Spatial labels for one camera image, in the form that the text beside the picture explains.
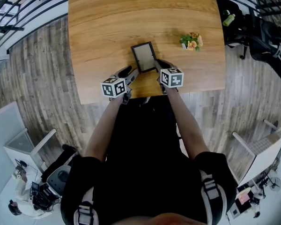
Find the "wooden tabletop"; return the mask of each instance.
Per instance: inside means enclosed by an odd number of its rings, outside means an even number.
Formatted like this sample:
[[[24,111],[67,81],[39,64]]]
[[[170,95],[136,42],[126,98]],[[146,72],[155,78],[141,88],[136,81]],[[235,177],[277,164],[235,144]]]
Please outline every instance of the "wooden tabletop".
[[[136,63],[131,46],[152,42],[156,57],[185,73],[180,92],[225,87],[225,49],[216,0],[69,0],[71,57],[81,104],[106,100],[100,82]],[[198,32],[200,52],[183,50],[180,36]],[[161,95],[150,71],[130,85],[133,98]]]

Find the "laminate flooring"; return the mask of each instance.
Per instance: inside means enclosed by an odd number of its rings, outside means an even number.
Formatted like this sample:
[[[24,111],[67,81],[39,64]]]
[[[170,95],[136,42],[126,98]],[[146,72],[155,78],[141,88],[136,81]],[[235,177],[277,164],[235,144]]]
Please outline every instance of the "laminate flooring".
[[[270,133],[263,119],[281,126],[281,79],[269,65],[254,61],[242,47],[226,47],[226,89],[181,94],[198,121],[211,151],[224,153],[231,169],[242,177],[250,154],[232,137],[245,141]],[[80,153],[108,102],[81,105],[71,64],[67,17],[56,20],[10,50],[0,65],[0,107],[17,101],[34,144],[52,128],[52,142],[41,150],[47,164],[61,152],[62,144]]]

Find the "small flower bouquet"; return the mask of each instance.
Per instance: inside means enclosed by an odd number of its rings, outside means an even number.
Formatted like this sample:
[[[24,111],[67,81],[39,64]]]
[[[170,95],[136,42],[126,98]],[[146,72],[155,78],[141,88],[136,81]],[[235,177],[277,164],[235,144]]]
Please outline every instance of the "small flower bouquet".
[[[203,40],[199,33],[191,32],[186,35],[182,35],[180,39],[182,47],[187,50],[196,50],[200,51],[200,48],[203,46]]]

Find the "white cube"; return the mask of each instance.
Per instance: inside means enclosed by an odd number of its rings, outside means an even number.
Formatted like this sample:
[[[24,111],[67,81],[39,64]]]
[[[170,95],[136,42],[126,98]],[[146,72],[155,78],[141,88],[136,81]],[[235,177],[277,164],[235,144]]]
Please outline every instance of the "white cube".
[[[168,88],[177,88],[183,86],[184,73],[178,68],[169,68],[160,70],[160,83]]]
[[[105,97],[117,98],[127,92],[124,78],[110,77],[100,84],[103,96]]]

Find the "black shirt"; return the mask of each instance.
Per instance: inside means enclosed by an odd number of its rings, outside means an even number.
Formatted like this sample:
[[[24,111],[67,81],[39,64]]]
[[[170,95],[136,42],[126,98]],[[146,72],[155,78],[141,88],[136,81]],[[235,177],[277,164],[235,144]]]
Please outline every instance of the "black shirt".
[[[231,207],[236,184],[226,157],[204,152],[193,161],[187,158],[179,147],[175,117],[165,98],[141,108],[122,105],[106,162],[94,157],[74,162],[61,203],[66,224],[73,224],[73,213],[91,187],[100,224],[166,212],[206,223],[199,169],[213,174]]]

